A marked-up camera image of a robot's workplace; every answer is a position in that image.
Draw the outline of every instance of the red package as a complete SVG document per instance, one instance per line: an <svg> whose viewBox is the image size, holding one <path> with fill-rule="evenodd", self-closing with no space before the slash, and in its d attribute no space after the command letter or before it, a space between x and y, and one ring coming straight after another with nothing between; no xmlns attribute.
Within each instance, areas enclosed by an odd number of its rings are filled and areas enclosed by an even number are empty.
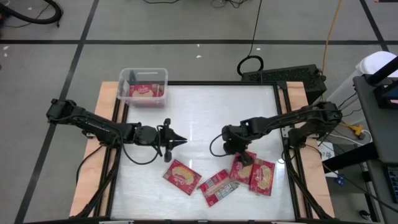
<svg viewBox="0 0 398 224"><path fill-rule="evenodd" d="M193 189L199 183L201 175L175 159L163 175L163 178L176 185L188 195L191 195Z"/></svg>
<svg viewBox="0 0 398 224"><path fill-rule="evenodd" d="M247 153L249 154L250 157L253 158L253 160L256 159L256 153L253 152L247 152ZM234 161L232 162L232 168L229 177L244 184L249 184L253 165L244 167L242 163L238 161L238 157L239 154L235 155Z"/></svg>
<svg viewBox="0 0 398 224"><path fill-rule="evenodd" d="M251 172L249 190L271 196L274 180L275 164L261 159L255 159Z"/></svg>
<svg viewBox="0 0 398 224"><path fill-rule="evenodd" d="M164 86L159 84L131 85L129 96L132 97L161 97Z"/></svg>
<svg viewBox="0 0 398 224"><path fill-rule="evenodd" d="M237 189L239 184L228 177L228 171L223 169L199 185L206 202L211 207L229 193Z"/></svg>

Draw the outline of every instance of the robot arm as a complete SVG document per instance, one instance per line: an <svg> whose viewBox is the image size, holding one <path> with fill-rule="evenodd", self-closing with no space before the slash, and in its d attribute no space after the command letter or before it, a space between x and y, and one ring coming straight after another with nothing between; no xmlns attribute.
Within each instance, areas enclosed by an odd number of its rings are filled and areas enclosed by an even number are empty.
<svg viewBox="0 0 398 224"><path fill-rule="evenodd" d="M342 118L341 112L334 103L320 102L271 118L250 118L241 121L240 126L225 126L222 137L223 148L227 154L239 153L239 160L244 166L253 164L253 159L245 152L251 141L260 139L272 130L305 122L300 128L291 128L288 132L289 145L304 147L309 135L324 134L334 130Z"/></svg>
<svg viewBox="0 0 398 224"><path fill-rule="evenodd" d="M166 148L164 160L170 162L171 150L187 142L185 138L175 134L173 129L169 128L169 118L163 125L153 128L142 126L141 123L112 122L77 106L72 100L53 99L51 104L46 114L49 123L79 127L83 130L83 134L94 134L100 144L107 147L120 148L122 144L152 146L160 156L163 156L159 148L163 146Z"/></svg>

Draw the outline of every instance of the clear plastic container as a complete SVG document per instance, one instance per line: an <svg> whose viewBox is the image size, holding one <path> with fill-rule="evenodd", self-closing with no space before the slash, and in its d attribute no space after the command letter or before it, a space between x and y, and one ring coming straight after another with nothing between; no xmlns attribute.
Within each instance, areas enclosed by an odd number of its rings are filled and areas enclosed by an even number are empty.
<svg viewBox="0 0 398 224"><path fill-rule="evenodd" d="M129 106L164 107L168 79L164 68L125 68L120 72L118 99Z"/></svg>

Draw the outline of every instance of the yellow cable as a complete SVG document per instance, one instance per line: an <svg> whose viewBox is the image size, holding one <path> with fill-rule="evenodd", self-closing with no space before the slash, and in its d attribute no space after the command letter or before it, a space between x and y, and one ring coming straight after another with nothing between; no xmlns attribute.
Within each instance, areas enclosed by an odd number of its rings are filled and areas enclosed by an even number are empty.
<svg viewBox="0 0 398 224"><path fill-rule="evenodd" d="M322 75L325 75L326 55L328 54L328 44L329 44L329 40L330 40L331 34L333 33L333 28L335 27L338 11L340 10L342 3L343 3L343 0L340 0L338 2L338 6L337 6L337 9L336 9L336 12L335 12L335 16L333 18L333 21L331 22L328 38L326 40L325 50L323 51Z"/></svg>

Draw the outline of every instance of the white tabletop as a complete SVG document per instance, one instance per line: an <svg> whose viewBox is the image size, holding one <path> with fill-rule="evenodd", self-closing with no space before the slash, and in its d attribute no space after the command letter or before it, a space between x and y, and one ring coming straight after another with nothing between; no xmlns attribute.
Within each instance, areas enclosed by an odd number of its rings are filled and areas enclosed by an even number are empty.
<svg viewBox="0 0 398 224"><path fill-rule="evenodd" d="M272 86L169 86L165 108L130 107L128 123L163 124L188 139L172 151L173 159L184 163L202 178L200 184L222 169L230 170L233 156L213 157L209 144L227 124L244 119L277 115ZM224 154L223 141L213 144L215 154ZM155 155L151 147L127 144L129 155L138 162ZM292 197L284 164L279 164L282 140L279 130L254 141L249 150L257 158L275 163L270 197L249 191L248 185L208 207L200 190L191 196L163 179L171 163L158 157L145 166L133 164L122 154L111 218L155 220L294 220Z"/></svg>

